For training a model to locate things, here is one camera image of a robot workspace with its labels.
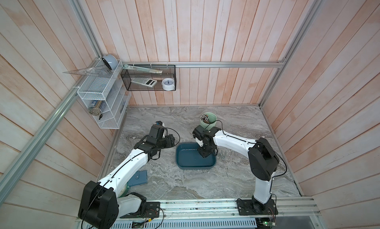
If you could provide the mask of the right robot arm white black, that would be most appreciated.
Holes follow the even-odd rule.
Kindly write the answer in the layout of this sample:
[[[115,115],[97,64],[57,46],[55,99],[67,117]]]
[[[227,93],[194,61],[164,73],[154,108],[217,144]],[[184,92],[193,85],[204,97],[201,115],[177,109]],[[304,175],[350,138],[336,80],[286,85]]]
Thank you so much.
[[[269,202],[274,173],[277,171],[280,159],[266,139],[243,138],[218,127],[207,130],[201,125],[193,130],[193,137],[199,145],[198,152],[203,158],[210,154],[215,155],[218,147],[230,149],[247,157],[250,169],[256,177],[253,204],[263,206]]]

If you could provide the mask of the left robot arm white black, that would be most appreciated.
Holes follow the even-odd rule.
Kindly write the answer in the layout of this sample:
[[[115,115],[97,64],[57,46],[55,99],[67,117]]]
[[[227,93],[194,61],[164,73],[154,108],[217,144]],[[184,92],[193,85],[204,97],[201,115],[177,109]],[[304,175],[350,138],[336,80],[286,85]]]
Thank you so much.
[[[92,228],[109,229],[116,219],[128,214],[143,216],[146,214],[146,198],[138,193],[122,194],[128,181],[153,156],[162,149],[175,146],[172,134],[158,137],[144,136],[128,157],[111,173],[98,182],[89,181],[83,190],[78,217],[81,225],[88,223]]]

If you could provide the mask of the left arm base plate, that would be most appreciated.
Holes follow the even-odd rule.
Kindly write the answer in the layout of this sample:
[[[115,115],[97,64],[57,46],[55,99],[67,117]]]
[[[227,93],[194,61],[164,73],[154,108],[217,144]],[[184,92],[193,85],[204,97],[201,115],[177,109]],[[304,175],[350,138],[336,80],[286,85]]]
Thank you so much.
[[[121,219],[155,219],[160,216],[160,202],[146,202],[143,206],[135,213],[126,214],[121,217]]]

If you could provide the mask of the teal plastic storage tray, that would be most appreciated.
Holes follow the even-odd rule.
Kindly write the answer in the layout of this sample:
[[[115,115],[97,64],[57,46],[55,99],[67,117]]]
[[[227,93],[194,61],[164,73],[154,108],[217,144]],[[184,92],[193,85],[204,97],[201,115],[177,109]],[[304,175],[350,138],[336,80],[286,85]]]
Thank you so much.
[[[216,157],[203,158],[195,142],[180,143],[176,148],[176,164],[182,170],[209,170],[216,165]]]

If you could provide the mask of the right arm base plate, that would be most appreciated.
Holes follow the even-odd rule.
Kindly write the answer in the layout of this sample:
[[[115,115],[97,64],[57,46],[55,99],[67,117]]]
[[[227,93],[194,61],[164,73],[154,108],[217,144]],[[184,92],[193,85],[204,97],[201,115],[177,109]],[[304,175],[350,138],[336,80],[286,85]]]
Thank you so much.
[[[278,210],[275,200],[272,198],[265,204],[260,203],[255,198],[250,200],[243,200],[238,198],[236,200],[238,213],[240,216],[251,216],[251,215],[278,215]]]

